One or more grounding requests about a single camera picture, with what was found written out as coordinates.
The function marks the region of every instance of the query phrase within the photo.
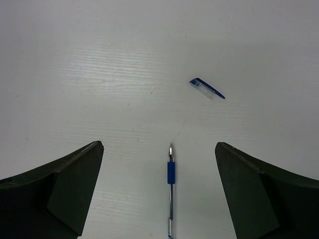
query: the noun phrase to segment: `white tabletop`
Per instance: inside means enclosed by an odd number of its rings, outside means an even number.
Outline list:
[[[0,178],[105,146],[84,239],[234,239],[214,148],[319,179],[319,1],[3,0]],[[200,77],[225,95],[191,87]]]

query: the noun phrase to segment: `table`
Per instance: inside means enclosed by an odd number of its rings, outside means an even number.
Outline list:
[[[236,238],[214,147],[319,179],[319,2],[4,0],[0,178],[105,146],[83,239]],[[212,101],[188,81],[225,95]]]

